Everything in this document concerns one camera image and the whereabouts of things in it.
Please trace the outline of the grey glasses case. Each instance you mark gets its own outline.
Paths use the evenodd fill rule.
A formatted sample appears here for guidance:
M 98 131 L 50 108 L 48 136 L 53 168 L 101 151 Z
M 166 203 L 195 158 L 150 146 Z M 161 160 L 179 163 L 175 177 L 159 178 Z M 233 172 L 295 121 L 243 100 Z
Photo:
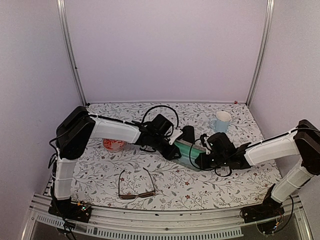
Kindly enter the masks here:
M 199 172 L 200 167 L 196 165 L 195 159 L 199 156 L 200 153 L 206 152 L 205 148 L 202 146 L 193 145 L 191 153 L 189 154 L 190 148 L 192 146 L 190 142 L 181 139 L 176 140 L 174 144 L 179 148 L 181 157 L 178 159 L 174 159 L 173 162 L 190 170 Z

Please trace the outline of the black glasses case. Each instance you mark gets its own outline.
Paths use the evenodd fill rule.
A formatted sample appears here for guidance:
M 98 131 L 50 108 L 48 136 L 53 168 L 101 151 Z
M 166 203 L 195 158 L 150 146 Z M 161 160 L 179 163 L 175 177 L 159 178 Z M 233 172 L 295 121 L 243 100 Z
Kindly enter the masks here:
M 186 125 L 182 128 L 182 140 L 190 144 L 195 142 L 195 129 L 191 125 Z

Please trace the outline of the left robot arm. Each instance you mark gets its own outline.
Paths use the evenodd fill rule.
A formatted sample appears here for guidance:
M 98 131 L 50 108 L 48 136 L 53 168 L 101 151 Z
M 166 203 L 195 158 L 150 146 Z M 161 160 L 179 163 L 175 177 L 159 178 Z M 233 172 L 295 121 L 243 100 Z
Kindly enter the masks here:
M 183 131 L 163 115 L 158 114 L 147 122 L 124 121 L 91 114 L 84 106 L 76 107 L 58 126 L 56 137 L 49 144 L 55 149 L 51 160 L 53 176 L 52 198 L 55 209 L 63 216 L 74 213 L 68 201 L 76 162 L 83 155 L 90 139 L 123 141 L 140 147 L 150 147 L 166 160 L 179 159 L 182 155 L 175 141 Z

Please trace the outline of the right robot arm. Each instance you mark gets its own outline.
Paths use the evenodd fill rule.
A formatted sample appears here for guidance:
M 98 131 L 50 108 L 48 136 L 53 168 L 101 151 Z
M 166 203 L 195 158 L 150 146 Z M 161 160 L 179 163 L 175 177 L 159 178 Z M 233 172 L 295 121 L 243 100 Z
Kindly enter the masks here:
M 201 170 L 222 167 L 243 170 L 269 160 L 300 157 L 287 175 L 268 190 L 264 203 L 258 208 L 262 218 L 269 218 L 289 195 L 320 174 L 320 131 L 306 119 L 288 132 L 239 147 L 235 147 L 224 132 L 204 136 L 200 141 L 207 148 L 194 161 Z

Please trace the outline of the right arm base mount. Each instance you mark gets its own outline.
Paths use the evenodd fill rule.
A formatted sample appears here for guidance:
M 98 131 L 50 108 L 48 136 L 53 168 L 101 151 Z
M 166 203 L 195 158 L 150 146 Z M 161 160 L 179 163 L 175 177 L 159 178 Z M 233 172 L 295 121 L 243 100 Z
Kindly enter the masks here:
M 284 213 L 285 210 L 282 203 L 273 200 L 270 196 L 266 196 L 260 204 L 243 207 L 239 212 L 239 216 L 244 219 L 245 223 L 279 217 L 279 220 L 273 220 L 271 223 L 261 223 L 257 227 L 262 234 L 271 235 L 278 229 Z

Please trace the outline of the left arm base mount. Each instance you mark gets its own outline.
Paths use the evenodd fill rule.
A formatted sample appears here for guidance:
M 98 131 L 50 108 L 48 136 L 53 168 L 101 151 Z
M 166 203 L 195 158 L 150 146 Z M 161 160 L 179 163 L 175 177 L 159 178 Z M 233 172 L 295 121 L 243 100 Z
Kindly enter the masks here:
M 71 199 L 51 201 L 48 213 L 67 220 L 88 223 L 92 214 L 89 202 L 72 202 Z

